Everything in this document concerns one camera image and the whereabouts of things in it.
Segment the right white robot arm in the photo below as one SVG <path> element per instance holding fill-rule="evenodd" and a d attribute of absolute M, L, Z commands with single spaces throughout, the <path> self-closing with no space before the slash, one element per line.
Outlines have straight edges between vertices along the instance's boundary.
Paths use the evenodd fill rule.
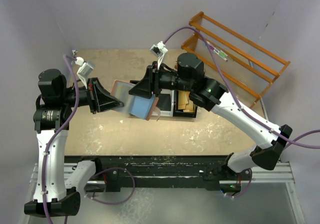
<path fill-rule="evenodd" d="M 272 171 L 292 133 L 291 127 L 270 123 L 242 103 L 236 103 L 231 91 L 207 77 L 204 70 L 204 63 L 195 54 L 183 53 L 177 58 L 176 70 L 165 64 L 149 65 L 143 79 L 129 94 L 150 99 L 163 89 L 188 91 L 196 106 L 230 121 L 255 142 L 251 148 L 228 155 L 222 166 L 226 179 L 233 180 L 240 172 L 253 167 Z"/>

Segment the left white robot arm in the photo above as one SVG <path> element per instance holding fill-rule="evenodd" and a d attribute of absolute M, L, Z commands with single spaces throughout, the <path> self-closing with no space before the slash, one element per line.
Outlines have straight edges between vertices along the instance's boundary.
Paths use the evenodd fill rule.
<path fill-rule="evenodd" d="M 95 114 L 124 104 L 105 90 L 97 78 L 89 78 L 87 86 L 80 88 L 68 88 L 66 77 L 57 69 L 48 69 L 38 78 L 41 95 L 33 115 L 38 176 L 33 199 L 24 205 L 24 213 L 40 218 L 75 216 L 86 182 L 101 178 L 103 168 L 97 159 L 84 160 L 65 178 L 65 146 L 71 118 L 79 106 L 89 106 Z"/>

